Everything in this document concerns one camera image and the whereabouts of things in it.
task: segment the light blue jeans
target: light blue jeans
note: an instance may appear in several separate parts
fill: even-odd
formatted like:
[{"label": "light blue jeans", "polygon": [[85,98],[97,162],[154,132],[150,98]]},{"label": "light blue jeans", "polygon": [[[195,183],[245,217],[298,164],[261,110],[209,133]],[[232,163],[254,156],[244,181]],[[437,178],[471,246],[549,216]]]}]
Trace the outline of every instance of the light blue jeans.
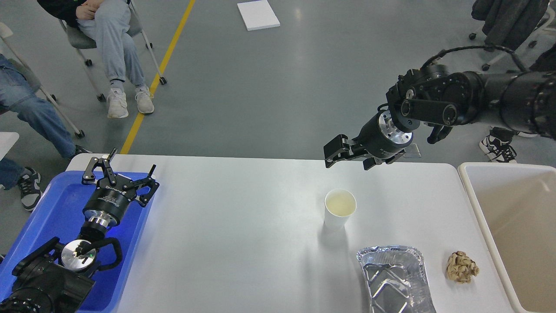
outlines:
[{"label": "light blue jeans", "polygon": [[[75,153],[71,134],[46,100],[37,97],[29,84],[13,65],[0,54],[0,111],[12,111],[17,117],[29,123],[41,136],[52,142],[63,158]],[[29,153],[35,153],[29,147]],[[0,185],[6,189],[17,184],[24,168],[16,162],[0,160]]]},{"label": "light blue jeans", "polygon": [[137,57],[137,48],[127,31],[131,11],[126,0],[105,0],[95,19],[78,19],[79,29],[97,43],[109,80],[126,80],[136,86],[145,85],[145,76]]}]

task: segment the crumpled paper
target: crumpled paper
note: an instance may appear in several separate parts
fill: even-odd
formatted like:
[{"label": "crumpled paper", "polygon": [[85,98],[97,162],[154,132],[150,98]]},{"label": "crumpled paper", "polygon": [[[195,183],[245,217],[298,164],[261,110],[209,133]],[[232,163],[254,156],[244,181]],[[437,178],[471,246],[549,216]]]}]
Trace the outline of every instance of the crumpled paper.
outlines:
[{"label": "crumpled paper", "polygon": [[463,251],[454,252],[448,259],[446,275],[458,283],[470,283],[472,276],[479,274],[479,267]]}]

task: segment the blue tray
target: blue tray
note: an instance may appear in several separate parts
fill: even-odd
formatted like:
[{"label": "blue tray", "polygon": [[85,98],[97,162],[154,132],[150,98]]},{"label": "blue tray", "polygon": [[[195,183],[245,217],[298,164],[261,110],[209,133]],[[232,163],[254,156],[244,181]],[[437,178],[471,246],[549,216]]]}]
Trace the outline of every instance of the blue tray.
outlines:
[{"label": "blue tray", "polygon": [[[132,180],[146,177],[146,173],[119,173]],[[43,198],[29,217],[29,220],[19,233],[15,243],[0,264],[0,301],[12,292],[12,285],[16,278],[12,276],[13,268],[29,253],[43,245],[52,237],[59,237],[60,242],[68,243],[79,235],[85,218],[81,211],[93,193],[94,185],[82,185],[83,171],[68,171],[54,177]],[[106,233],[106,237],[116,237],[122,246],[123,261],[115,268],[97,272],[92,279],[95,286],[77,312],[108,313],[114,310],[122,296],[127,275],[137,247],[137,242],[143,232],[152,200],[147,207],[142,208],[137,202],[132,202],[119,226],[113,227]],[[103,264],[112,263],[116,259],[111,246],[102,248],[98,254]]]}]

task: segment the paper cup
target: paper cup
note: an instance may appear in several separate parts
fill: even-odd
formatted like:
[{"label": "paper cup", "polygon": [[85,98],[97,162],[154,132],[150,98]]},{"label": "paper cup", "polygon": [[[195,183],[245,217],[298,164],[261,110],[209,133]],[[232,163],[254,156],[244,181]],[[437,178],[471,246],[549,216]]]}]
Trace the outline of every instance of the paper cup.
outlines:
[{"label": "paper cup", "polygon": [[324,225],[332,230],[340,229],[357,209],[351,192],[344,189],[329,191],[324,198]]}]

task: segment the white bin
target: white bin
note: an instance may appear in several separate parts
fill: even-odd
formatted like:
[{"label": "white bin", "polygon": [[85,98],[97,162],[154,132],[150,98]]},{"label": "white bin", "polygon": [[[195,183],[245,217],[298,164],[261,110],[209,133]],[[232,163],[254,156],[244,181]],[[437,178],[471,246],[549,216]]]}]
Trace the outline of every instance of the white bin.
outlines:
[{"label": "white bin", "polygon": [[458,172],[514,310],[556,312],[556,169],[464,163]]}]

